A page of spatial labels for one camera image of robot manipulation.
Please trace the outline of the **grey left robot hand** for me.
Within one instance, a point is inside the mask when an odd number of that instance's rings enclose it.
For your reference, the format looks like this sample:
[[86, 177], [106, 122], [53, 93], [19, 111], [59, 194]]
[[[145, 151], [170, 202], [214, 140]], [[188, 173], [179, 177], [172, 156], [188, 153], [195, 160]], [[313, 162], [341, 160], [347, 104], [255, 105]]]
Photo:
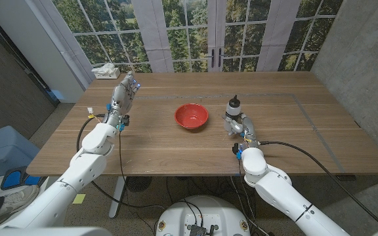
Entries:
[[107, 106], [108, 112], [103, 122], [119, 130], [128, 126], [130, 123], [128, 112], [139, 88], [140, 83], [135, 80], [134, 73], [129, 71], [118, 86], [114, 88], [111, 102]]

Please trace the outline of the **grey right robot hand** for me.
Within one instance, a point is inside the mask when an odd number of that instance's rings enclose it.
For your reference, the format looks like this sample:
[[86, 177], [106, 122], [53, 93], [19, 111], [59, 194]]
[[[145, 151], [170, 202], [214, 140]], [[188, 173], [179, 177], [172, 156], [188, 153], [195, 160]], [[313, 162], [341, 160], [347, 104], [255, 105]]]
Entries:
[[257, 140], [255, 127], [252, 120], [244, 113], [239, 115], [223, 115], [224, 129], [229, 136], [239, 134], [243, 137], [244, 148], [258, 148], [260, 142]]

